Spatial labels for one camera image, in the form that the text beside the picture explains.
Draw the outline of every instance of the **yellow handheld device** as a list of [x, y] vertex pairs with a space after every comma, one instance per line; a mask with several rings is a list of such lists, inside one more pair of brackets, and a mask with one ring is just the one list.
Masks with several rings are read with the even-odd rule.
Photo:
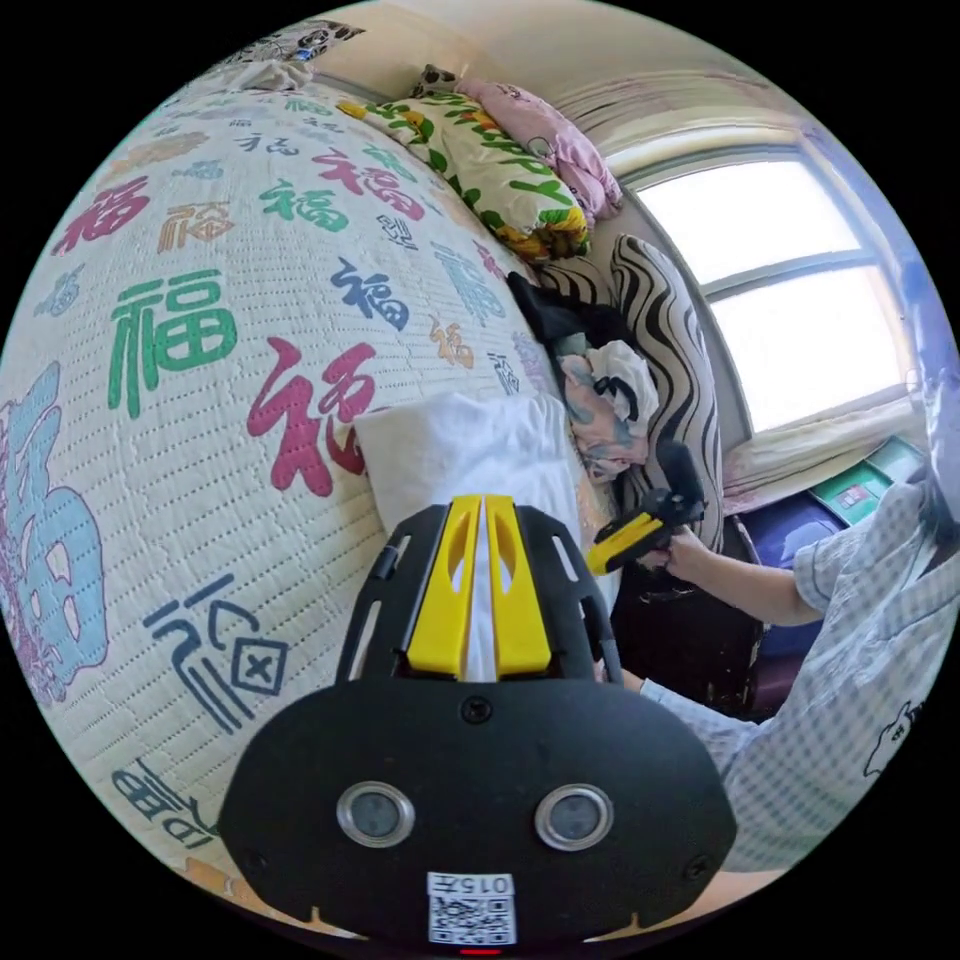
[[682, 443], [662, 440], [657, 459], [668, 488], [649, 490], [640, 506], [604, 527], [587, 554], [595, 577], [639, 560], [651, 550], [664, 550], [682, 526], [703, 517], [703, 486], [690, 451]]

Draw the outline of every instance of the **quilted bedspread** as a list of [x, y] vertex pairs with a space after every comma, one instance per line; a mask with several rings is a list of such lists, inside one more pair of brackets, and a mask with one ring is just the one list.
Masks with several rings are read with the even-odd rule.
[[[385, 543], [354, 418], [556, 393], [504, 280], [527, 267], [343, 96], [155, 111], [50, 239], [0, 367], [0, 601], [33, 694], [155, 856], [265, 913], [214, 825], [255, 730], [332, 681]], [[570, 456], [586, 543], [611, 508]]]

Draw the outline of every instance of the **plaid pajamas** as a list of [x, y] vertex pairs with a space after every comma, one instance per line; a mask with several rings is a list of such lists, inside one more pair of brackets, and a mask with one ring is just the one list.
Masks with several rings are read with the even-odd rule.
[[738, 823], [723, 869], [788, 869], [856, 806], [923, 705], [960, 610], [960, 554], [933, 557], [922, 492], [896, 485], [867, 520], [797, 552], [797, 588], [824, 614], [775, 717], [734, 720], [646, 681], [713, 756]]

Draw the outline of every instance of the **qr code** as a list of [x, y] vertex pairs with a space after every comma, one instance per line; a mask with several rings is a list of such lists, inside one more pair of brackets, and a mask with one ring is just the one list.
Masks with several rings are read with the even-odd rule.
[[430, 897], [430, 941], [471, 946], [517, 942], [512, 897]]

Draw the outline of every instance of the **pink blanket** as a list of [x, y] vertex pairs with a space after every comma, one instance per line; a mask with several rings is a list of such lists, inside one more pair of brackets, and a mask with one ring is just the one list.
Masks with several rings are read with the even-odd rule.
[[570, 188], [587, 222], [614, 217], [623, 194], [597, 148], [558, 110], [526, 90], [488, 80], [461, 80], [456, 87], [476, 100], [494, 123], [542, 160]]

